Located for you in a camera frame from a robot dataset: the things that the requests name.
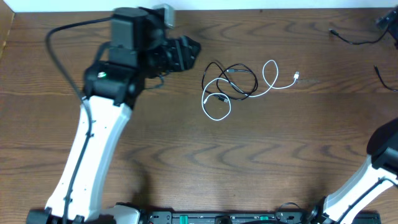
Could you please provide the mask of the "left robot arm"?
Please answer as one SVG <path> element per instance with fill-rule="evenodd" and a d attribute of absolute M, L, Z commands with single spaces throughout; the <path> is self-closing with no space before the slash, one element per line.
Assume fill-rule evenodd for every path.
<path fill-rule="evenodd" d="M 102 207 L 103 187 L 121 133 L 148 78 L 194 66 L 201 46 L 189 37 L 167 37 L 175 24 L 168 4 L 151 9 L 119 7 L 108 18 L 111 39 L 101 44 L 85 70 L 75 139 L 60 181 L 42 210 L 27 223 L 142 223 L 126 204 Z"/>

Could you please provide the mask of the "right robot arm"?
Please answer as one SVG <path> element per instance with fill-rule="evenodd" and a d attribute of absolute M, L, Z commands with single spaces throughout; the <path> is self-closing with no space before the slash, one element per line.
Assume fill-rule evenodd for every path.
<path fill-rule="evenodd" d="M 371 136 L 361 167 L 336 192 L 322 198 L 304 223 L 354 223 L 376 197 L 397 187 L 397 119 Z"/>

